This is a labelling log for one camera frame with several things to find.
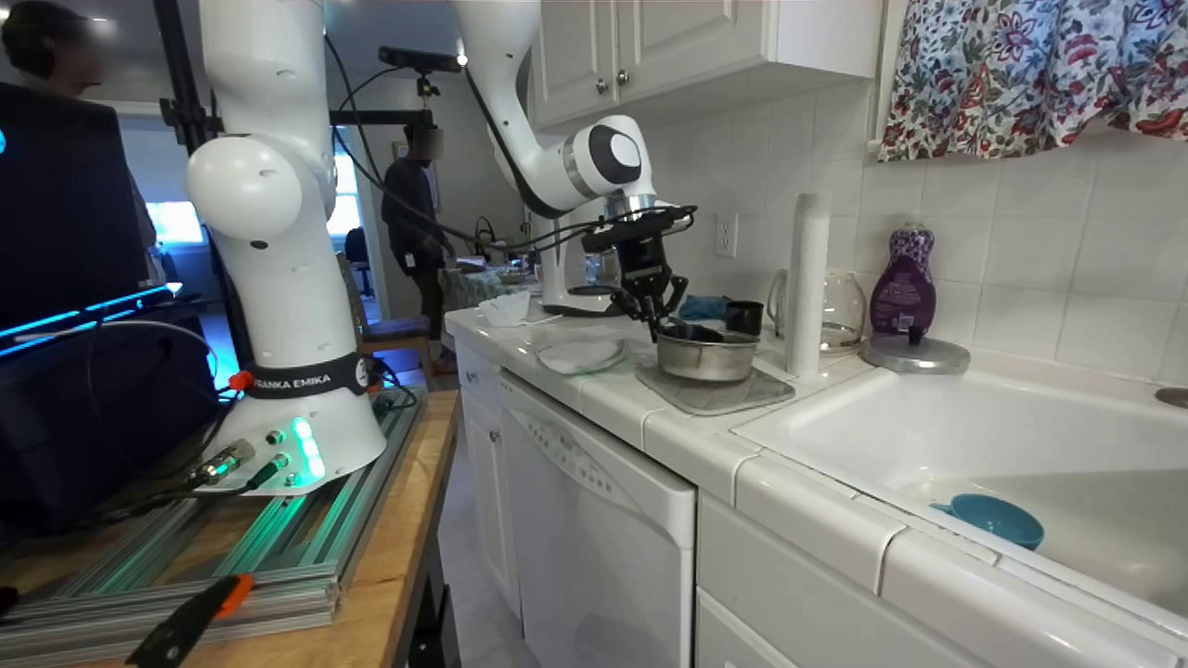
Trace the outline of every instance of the purple bottle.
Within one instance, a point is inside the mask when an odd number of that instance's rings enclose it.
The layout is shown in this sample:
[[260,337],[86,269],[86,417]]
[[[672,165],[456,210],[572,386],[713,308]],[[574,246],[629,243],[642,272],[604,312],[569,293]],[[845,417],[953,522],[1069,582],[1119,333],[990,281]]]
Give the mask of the purple bottle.
[[870,300],[876,337],[923,343],[934,317],[934,286],[928,279],[933,246],[934,238],[923,228],[890,234],[890,265]]

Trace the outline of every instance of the pot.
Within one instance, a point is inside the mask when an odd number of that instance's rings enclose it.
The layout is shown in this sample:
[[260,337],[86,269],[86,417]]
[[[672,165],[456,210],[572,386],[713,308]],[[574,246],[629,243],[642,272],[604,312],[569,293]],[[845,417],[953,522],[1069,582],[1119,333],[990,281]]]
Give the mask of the pot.
[[759,333],[710,327],[659,327],[659,368],[688,382],[741,382],[759,351]]

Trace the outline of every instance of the person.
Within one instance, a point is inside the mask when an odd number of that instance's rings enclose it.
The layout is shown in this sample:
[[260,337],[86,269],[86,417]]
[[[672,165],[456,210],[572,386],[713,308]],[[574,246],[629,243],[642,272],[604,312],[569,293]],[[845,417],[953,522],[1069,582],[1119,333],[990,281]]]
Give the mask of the person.
[[[104,51],[86,14],[46,5],[19,0],[9,10],[0,31],[9,62],[19,71],[22,87],[46,98],[82,100],[86,90],[104,87]],[[134,197],[134,223],[145,246],[145,279],[140,286],[155,286],[166,279],[155,256],[155,228],[149,209],[126,173]]]
[[[446,333],[446,288],[442,288],[442,269],[446,269],[446,249],[442,238],[431,234],[426,228],[439,228],[439,209],[435,209],[435,189],[426,177],[426,168],[439,157],[439,123],[431,118],[412,118],[406,123],[406,141],[410,154],[392,161],[384,173],[384,223],[390,228],[390,249],[402,265],[402,272],[417,281],[420,288],[420,317],[431,323],[431,337],[442,347]],[[435,370],[453,376],[456,359],[442,347]]]

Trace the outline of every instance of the paper towel roll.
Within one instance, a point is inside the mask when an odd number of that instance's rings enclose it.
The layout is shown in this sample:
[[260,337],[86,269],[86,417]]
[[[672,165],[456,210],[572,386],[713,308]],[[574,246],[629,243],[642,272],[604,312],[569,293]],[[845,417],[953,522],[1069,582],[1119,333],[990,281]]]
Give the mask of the paper towel roll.
[[822,312],[829,281],[829,204],[818,194],[802,194],[790,214],[790,269],[782,343],[788,370],[796,382],[818,382],[822,370]]

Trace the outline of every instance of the kitchen sink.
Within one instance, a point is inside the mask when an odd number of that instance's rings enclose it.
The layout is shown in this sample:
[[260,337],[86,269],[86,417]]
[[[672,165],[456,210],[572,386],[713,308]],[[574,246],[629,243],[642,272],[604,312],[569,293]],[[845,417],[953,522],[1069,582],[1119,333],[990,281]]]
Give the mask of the kitchen sink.
[[1045,522],[1038,556],[1188,614],[1188,411],[975,370],[874,370],[732,431],[947,528],[949,496],[1001,496]]

